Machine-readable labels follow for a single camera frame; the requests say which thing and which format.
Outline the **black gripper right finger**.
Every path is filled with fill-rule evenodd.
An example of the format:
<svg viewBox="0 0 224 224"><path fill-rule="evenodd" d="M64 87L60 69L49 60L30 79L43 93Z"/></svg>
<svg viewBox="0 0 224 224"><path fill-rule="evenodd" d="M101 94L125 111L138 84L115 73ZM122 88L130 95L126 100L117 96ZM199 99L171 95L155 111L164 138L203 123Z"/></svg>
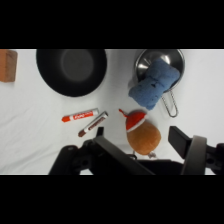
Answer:
<svg viewBox="0 0 224 224"><path fill-rule="evenodd" d="M184 160L182 175L204 175L207 139L194 135L189 138L178 127L169 128L168 142Z"/></svg>

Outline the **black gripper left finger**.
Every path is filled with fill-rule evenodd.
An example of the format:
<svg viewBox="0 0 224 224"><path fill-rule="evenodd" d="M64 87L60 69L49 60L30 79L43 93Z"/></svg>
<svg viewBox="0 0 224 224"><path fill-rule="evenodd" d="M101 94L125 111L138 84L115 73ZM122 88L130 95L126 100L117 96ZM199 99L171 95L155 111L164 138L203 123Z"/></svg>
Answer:
<svg viewBox="0 0 224 224"><path fill-rule="evenodd" d="M95 169L107 174L153 175L152 171L133 160L103 136L96 137L94 144L97 151Z"/></svg>

